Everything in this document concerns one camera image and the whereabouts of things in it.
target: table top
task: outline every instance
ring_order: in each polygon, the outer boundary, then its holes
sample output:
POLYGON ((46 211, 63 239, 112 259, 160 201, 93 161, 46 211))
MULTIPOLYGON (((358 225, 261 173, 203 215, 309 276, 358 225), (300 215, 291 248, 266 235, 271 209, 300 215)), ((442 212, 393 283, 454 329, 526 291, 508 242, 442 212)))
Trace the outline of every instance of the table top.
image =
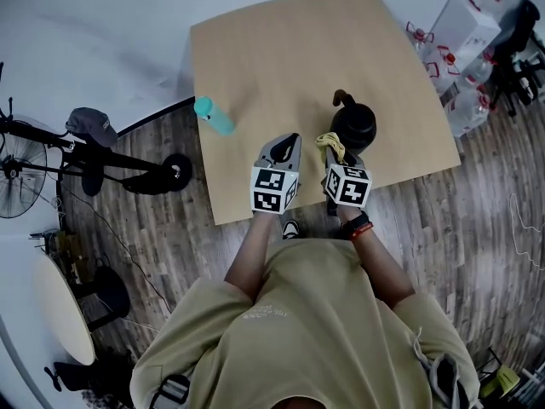
POLYGON ((65 350, 79 363, 95 361, 95 347, 87 323, 70 286, 57 264, 47 255, 36 262, 38 298, 50 330, 65 350))
POLYGON ((382 0, 274 0, 197 24, 191 38, 196 96, 236 125, 222 136, 198 123, 216 224, 251 216, 252 164, 286 133, 302 137, 290 208, 324 200, 314 141, 329 131, 336 89, 376 115, 376 139, 361 155, 373 187, 460 164, 426 70, 382 0))

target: black baseboard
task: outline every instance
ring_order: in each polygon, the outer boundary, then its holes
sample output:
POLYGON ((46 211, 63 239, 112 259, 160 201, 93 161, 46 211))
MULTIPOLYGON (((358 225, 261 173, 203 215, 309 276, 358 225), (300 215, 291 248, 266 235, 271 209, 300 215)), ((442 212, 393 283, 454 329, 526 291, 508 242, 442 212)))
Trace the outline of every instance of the black baseboard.
POLYGON ((171 113, 171 112, 173 112, 173 111, 175 111, 177 109, 180 109, 182 107, 192 105, 194 102, 195 102, 195 97, 190 97, 188 99, 182 100, 182 101, 176 103, 175 105, 166 107, 162 111, 155 112, 153 115, 150 115, 147 118, 143 118, 139 122, 134 123, 133 125, 125 128, 123 130, 120 130, 118 132, 118 135, 119 136, 127 135, 132 130, 138 129, 140 126, 143 126, 144 124, 150 123, 151 121, 153 121, 156 118, 160 118, 163 115, 166 115, 167 113, 171 113))

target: white round tabletop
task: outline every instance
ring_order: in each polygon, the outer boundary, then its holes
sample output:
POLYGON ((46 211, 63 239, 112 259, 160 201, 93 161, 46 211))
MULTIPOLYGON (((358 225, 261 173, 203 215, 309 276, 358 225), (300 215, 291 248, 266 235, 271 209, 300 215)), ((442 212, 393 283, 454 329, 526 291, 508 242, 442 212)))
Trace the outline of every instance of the white round tabletop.
POLYGON ((91 365, 95 347, 77 300, 57 264, 47 255, 36 262, 36 289, 50 330, 78 362, 91 365))

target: forearm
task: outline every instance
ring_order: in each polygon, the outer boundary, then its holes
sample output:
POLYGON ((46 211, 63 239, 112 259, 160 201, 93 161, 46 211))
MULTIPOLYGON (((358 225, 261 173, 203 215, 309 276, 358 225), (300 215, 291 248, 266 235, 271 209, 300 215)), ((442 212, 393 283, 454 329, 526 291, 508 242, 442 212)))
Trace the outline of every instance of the forearm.
POLYGON ((274 214, 266 212, 254 214, 250 229, 225 276, 226 282, 237 286, 252 301, 261 289, 267 244, 274 217, 274 214))
MULTIPOLYGON (((341 211, 340 217, 346 222, 357 215, 358 213, 348 210, 341 211)), ((376 298, 393 308, 398 302, 415 293, 407 273, 395 262, 372 229, 360 234, 352 243, 369 276, 376 298)))

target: beige t-shirt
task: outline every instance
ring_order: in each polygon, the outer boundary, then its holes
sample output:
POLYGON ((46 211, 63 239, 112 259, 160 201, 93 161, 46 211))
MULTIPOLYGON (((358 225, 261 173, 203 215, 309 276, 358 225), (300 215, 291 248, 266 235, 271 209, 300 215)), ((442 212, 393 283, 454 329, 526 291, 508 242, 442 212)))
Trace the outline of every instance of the beige t-shirt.
POLYGON ((227 282, 199 279, 137 363, 130 392, 147 409, 159 384, 192 370, 190 409, 270 409, 301 396, 326 408, 435 407, 412 345, 451 354, 473 403, 479 381, 435 299, 392 311, 375 299, 347 241, 290 239, 272 247, 255 304, 227 282))

